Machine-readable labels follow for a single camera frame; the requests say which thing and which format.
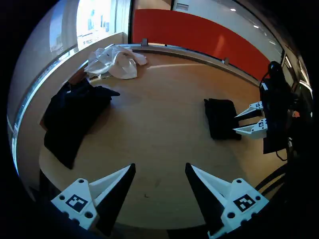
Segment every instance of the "white cloth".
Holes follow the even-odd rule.
[[[113,45],[91,52],[88,66],[84,71],[90,73],[90,76],[109,72],[119,79],[132,79],[137,77],[136,63],[145,65],[146,57],[130,49]]]

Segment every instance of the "black cloth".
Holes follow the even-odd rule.
[[[116,91],[93,87],[86,80],[76,85],[66,83],[52,97],[44,114],[47,128],[44,145],[67,168],[72,169],[82,139]]]
[[[233,129],[239,127],[234,103],[230,100],[204,99],[205,114],[213,139],[237,139],[242,136]]]

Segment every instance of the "orange wall panel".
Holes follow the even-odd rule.
[[[237,33],[195,15],[159,9],[139,9],[133,21],[133,43],[162,43],[199,51],[230,64],[258,80],[268,70],[270,61]]]

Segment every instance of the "cable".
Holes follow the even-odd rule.
[[[282,157],[280,157],[280,156],[278,155],[278,151],[276,151],[276,155],[277,155],[278,158],[280,158],[281,161],[287,161],[287,159],[288,159],[288,158],[287,158],[287,159],[282,159]]]
[[[272,185],[270,185],[268,188],[266,188],[261,194],[262,196],[265,196],[267,193],[274,190],[279,185],[283,184],[285,182],[285,175],[279,178],[277,181],[275,181]]]
[[[274,172],[272,172],[269,176],[267,176],[263,181],[260,182],[260,184],[258,184],[255,189],[257,191],[259,191],[260,189],[262,189],[267,183],[271,182],[272,180],[274,180],[275,178],[277,178],[278,176],[286,173],[287,170],[287,164],[282,165],[281,167],[279,167],[278,169],[276,169]]]

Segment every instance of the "table surface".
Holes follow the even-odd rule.
[[[149,63],[138,67],[137,78],[92,82],[121,96],[113,97],[84,137],[73,170],[44,146],[39,155],[41,170],[62,191],[77,178],[92,182],[135,163],[136,174],[118,223],[152,229],[202,225],[185,163],[229,182],[241,177],[252,186],[282,165],[275,154],[262,154],[262,140],[214,141],[209,134],[204,98],[230,99],[239,113],[259,101],[259,90],[208,65],[144,55]]]

